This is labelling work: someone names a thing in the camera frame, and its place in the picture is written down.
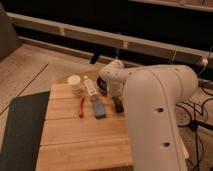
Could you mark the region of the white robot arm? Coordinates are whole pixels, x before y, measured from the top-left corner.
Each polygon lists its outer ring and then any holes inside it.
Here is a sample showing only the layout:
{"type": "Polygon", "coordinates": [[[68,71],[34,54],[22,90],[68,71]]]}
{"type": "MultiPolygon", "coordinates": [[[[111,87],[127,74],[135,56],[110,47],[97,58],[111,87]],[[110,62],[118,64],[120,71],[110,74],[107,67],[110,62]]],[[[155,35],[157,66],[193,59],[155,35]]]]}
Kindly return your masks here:
{"type": "Polygon", "coordinates": [[[193,96],[198,77],[186,65],[125,68],[114,60],[100,77],[121,83],[134,171],[187,171],[175,106],[193,96]]]}

